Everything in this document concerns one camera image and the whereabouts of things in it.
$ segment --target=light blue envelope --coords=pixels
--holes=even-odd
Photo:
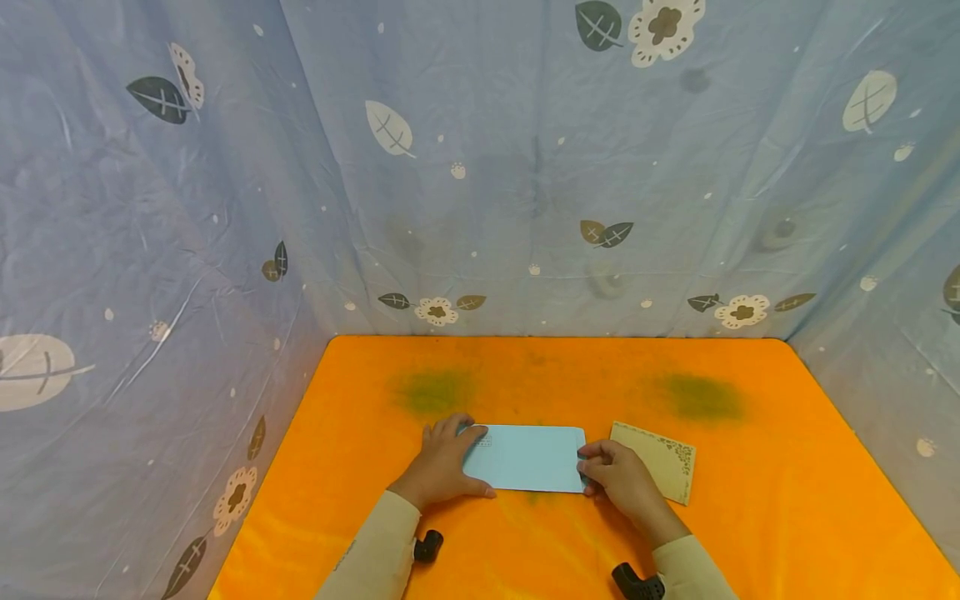
[[[464,457],[464,473],[498,490],[584,490],[577,450],[587,442],[579,427],[487,425]]]

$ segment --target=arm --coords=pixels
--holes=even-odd
[[[601,440],[580,448],[578,469],[590,478],[586,495],[607,493],[654,548],[663,600],[736,600],[723,573],[666,503],[650,471],[630,448]]]
[[[471,427],[457,436],[462,424],[473,425],[473,418],[457,414],[423,428],[420,454],[380,496],[314,600],[399,600],[423,510],[460,495],[496,497],[490,485],[463,471],[464,454],[487,428]]]

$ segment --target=paper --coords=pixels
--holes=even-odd
[[[613,422],[610,439],[636,452],[650,469],[660,493],[674,502],[689,504],[697,448],[620,421]]]
[[[497,490],[584,490],[577,450],[587,442],[579,427],[487,425],[464,457],[464,473]]]

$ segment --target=left hand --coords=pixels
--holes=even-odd
[[[473,425],[473,417],[457,413],[430,427],[423,427],[420,454],[387,490],[405,499],[423,512],[427,506],[461,495],[496,498],[486,481],[464,475],[464,455],[470,446],[487,433],[487,427]],[[457,435],[460,425],[468,425]]]

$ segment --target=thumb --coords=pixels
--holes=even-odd
[[[594,456],[591,459],[577,463],[577,470],[597,482],[603,487],[607,487],[608,477],[610,476],[610,467],[603,464],[602,456]]]
[[[485,496],[487,498],[496,498],[496,492],[489,483],[475,477],[464,475],[464,495]]]

